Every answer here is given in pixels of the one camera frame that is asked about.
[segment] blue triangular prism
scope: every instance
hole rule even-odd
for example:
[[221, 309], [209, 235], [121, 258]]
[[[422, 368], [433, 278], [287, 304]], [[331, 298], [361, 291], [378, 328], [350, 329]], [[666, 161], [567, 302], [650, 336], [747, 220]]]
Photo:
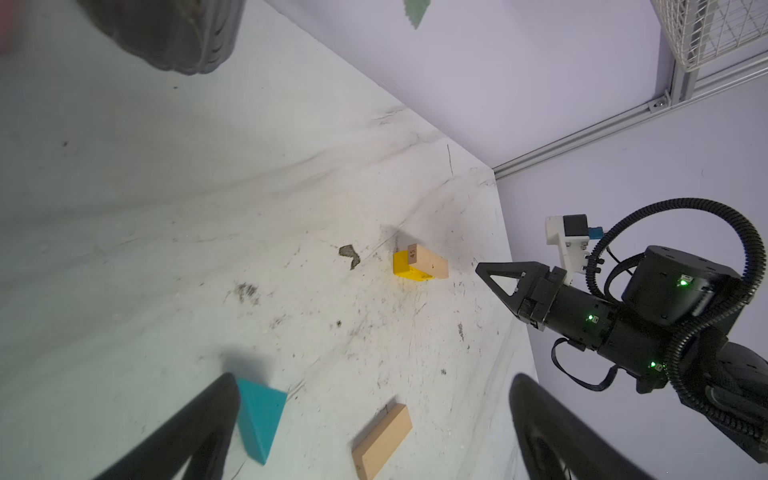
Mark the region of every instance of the blue triangular prism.
[[245, 451], [251, 458], [265, 465], [288, 394], [243, 379], [237, 379], [237, 387], [240, 389], [237, 425], [240, 427]]

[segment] robotic arm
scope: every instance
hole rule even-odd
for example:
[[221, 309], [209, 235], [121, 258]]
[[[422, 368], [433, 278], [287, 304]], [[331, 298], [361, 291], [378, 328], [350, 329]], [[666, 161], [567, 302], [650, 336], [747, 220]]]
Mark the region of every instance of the robotic arm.
[[[604, 291], [595, 276], [602, 253], [621, 232], [652, 214], [689, 208], [724, 219], [739, 235], [746, 254], [740, 276], [728, 266], [671, 248], [650, 246], [621, 261], [608, 275]], [[637, 392], [671, 383], [680, 401], [702, 413], [756, 461], [768, 461], [768, 362], [752, 350], [730, 343], [727, 334], [763, 279], [766, 253], [754, 226], [734, 209], [697, 198], [666, 200], [641, 208], [604, 236], [587, 227], [585, 215], [549, 217], [547, 243], [560, 248], [563, 268], [538, 262], [480, 263], [477, 274], [523, 322], [553, 329], [562, 342], [612, 361], [600, 385], [607, 388], [619, 368], [637, 380]], [[589, 240], [598, 244], [586, 251]], [[611, 281], [636, 267], [615, 299]], [[570, 285], [574, 273], [587, 277], [590, 293]], [[492, 276], [518, 279], [508, 295]]]

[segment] metal grid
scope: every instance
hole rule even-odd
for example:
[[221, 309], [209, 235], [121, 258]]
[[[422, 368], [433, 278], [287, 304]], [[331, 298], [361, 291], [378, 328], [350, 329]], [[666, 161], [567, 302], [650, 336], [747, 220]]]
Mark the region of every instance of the metal grid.
[[768, 0], [652, 0], [672, 52], [693, 71], [768, 35]]

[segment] yellow toy block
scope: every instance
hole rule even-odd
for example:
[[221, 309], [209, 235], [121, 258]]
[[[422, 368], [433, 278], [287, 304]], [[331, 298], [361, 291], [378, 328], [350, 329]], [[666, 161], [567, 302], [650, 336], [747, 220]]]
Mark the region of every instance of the yellow toy block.
[[416, 280], [417, 282], [423, 282], [424, 280], [429, 280], [431, 278], [435, 278], [432, 275], [428, 273], [424, 273], [421, 270], [417, 270], [409, 265], [408, 263], [408, 250], [403, 250], [402, 252], [395, 253], [395, 275], [401, 276], [403, 278]]

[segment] wooden block with number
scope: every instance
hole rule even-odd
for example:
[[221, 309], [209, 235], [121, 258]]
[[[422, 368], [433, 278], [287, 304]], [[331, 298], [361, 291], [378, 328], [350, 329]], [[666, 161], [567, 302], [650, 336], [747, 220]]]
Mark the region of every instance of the wooden block with number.
[[408, 264], [435, 278], [448, 278], [448, 261], [417, 243], [408, 247]]
[[373, 480], [389, 457], [413, 429], [408, 407], [399, 403], [352, 451], [357, 476], [360, 480]]

